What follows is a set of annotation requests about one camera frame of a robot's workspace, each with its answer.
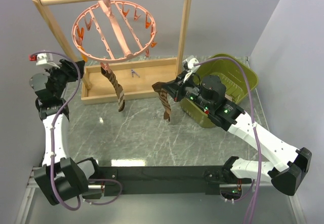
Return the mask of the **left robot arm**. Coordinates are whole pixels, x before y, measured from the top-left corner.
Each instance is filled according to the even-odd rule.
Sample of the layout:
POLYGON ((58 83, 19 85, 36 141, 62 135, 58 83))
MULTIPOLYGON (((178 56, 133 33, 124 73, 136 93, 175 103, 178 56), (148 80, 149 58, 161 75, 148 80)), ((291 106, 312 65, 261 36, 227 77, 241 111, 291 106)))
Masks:
POLYGON ((98 162, 90 157, 75 162, 68 153, 67 129, 69 108, 63 91, 70 82, 79 82, 84 75, 85 62, 61 59, 29 81, 37 98, 35 106, 45 129, 45 153, 34 179, 53 206, 88 192, 88 184, 100 181, 98 162))

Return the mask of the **pink round clip hanger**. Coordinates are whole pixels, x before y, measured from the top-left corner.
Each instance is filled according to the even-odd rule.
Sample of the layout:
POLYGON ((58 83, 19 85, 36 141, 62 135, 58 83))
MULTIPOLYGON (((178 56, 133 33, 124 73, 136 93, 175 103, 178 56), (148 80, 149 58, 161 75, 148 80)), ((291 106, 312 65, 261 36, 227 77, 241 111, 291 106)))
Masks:
POLYGON ((89 8, 85 9, 75 20, 72 30, 71 30, 71 38, 75 47, 81 53, 82 58, 87 61, 88 59, 96 60, 98 62, 103 63, 104 65, 108 65, 109 63, 119 63, 125 62, 127 60, 133 59, 142 53, 145 54, 146 57, 149 57, 150 48, 154 48, 157 45, 157 42, 154 40, 157 34, 156 22, 152 14, 143 6, 125 0, 99 0, 95 5, 90 6, 89 8), (134 38, 136 44, 138 45, 139 49, 136 52, 132 52, 127 44, 125 35, 122 32, 120 24, 117 20, 117 17, 114 15, 112 11, 112 7, 115 6, 116 9, 119 11, 123 21, 125 22, 126 26, 128 27, 132 37, 134 38), (130 12, 130 9, 125 10, 125 6, 129 6, 134 8, 134 21, 139 20, 141 17, 137 14, 138 11, 141 11, 145 15, 145 28, 150 29, 150 39, 146 44, 142 44, 140 42, 139 37, 134 32, 134 29, 131 27, 127 15, 130 12), (121 51, 123 52, 122 57, 116 57, 113 54, 112 49, 109 46, 108 40, 105 37, 97 18, 94 14, 94 10, 100 8, 105 16, 108 18, 108 21, 111 24, 113 34, 115 35, 118 44, 120 45, 121 51), (101 42, 103 43, 106 52, 109 55, 109 58, 99 58, 91 55, 90 53, 86 52, 83 46, 83 41, 85 37, 85 30, 91 30, 91 27, 95 26, 96 31, 98 32, 101 42))

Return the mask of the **brown striped sock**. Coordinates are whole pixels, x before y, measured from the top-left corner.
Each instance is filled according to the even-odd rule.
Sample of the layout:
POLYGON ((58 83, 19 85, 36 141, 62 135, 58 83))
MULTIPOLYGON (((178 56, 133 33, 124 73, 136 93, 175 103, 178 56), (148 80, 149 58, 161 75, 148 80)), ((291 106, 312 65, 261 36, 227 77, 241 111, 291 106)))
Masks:
POLYGON ((167 91, 163 88, 163 85, 165 83, 163 82, 156 82, 152 85, 152 88, 154 92, 156 92, 159 96, 159 99, 165 109, 164 112, 164 120, 167 120, 168 122, 170 121, 170 116, 171 116, 171 106, 168 102, 168 93, 167 91))
POLYGON ((118 100, 118 111, 121 112, 125 108, 125 94, 122 85, 119 84, 115 73, 111 70, 111 73, 107 73, 105 70, 101 68, 101 74, 105 76, 110 83, 112 84, 115 94, 118 100))

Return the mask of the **purple plastic clip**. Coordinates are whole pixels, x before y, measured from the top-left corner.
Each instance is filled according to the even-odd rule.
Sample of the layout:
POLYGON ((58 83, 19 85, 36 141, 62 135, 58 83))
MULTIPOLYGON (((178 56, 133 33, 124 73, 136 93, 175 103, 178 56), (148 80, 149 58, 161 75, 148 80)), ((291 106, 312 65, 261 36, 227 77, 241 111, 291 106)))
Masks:
POLYGON ((132 77, 134 76, 140 77, 139 74, 134 69, 131 69, 131 75, 132 77))

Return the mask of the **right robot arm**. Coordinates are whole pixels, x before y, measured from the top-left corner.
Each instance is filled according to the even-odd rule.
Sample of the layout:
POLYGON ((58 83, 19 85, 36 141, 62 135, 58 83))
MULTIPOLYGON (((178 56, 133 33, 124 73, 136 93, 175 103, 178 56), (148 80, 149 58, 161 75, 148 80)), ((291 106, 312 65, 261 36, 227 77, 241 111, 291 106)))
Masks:
POLYGON ((226 86, 216 75, 195 83, 185 72, 169 82, 152 85, 165 108, 164 119, 171 117, 167 97, 175 102, 186 98, 217 127, 242 139, 264 156, 266 162, 230 157, 224 164, 222 177, 228 183, 250 178, 271 183, 278 191, 293 196, 309 171, 312 153, 279 139, 252 119, 243 108, 225 97, 226 86))

